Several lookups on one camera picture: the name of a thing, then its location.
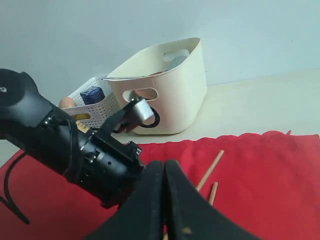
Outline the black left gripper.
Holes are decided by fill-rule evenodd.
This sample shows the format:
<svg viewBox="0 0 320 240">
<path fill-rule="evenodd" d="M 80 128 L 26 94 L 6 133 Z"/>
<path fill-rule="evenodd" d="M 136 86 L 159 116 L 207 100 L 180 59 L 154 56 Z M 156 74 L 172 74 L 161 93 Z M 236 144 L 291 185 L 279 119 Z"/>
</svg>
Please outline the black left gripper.
<svg viewBox="0 0 320 240">
<path fill-rule="evenodd" d="M 121 143 L 109 133 L 79 130 L 70 138 L 66 179 L 100 200 L 109 209 L 125 202 L 145 170 L 142 149 Z"/>
</svg>

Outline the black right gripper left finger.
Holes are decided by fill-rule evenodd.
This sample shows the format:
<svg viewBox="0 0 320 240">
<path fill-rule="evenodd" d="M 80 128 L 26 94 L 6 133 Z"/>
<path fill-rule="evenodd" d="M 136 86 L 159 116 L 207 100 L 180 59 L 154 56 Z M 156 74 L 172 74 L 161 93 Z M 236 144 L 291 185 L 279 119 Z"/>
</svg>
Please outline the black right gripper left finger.
<svg viewBox="0 0 320 240">
<path fill-rule="evenodd" d="M 163 165 L 152 161 L 129 199 L 87 240 L 161 240 L 164 233 Z"/>
</svg>

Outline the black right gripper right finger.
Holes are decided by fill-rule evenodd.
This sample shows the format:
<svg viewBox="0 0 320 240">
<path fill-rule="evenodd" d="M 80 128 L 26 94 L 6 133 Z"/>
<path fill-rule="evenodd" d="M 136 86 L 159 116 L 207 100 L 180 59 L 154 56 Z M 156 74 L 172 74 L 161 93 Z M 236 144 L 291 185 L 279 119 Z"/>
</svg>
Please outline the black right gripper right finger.
<svg viewBox="0 0 320 240">
<path fill-rule="evenodd" d="M 164 163 L 165 223 L 170 240 L 257 240 L 213 208 L 176 160 Z"/>
</svg>

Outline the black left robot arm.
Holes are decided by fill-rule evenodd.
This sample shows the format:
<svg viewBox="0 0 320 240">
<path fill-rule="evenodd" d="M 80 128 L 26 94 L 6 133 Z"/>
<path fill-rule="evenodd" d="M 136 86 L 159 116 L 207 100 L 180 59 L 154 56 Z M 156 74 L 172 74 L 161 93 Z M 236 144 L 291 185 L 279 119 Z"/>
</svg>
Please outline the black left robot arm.
<svg viewBox="0 0 320 240">
<path fill-rule="evenodd" d="M 0 136 L 43 165 L 98 198 L 105 208 L 123 203 L 144 170 L 141 149 L 112 137 L 135 127 L 137 98 L 97 130 L 82 132 L 76 121 L 45 99 L 25 72 L 0 71 Z"/>
</svg>

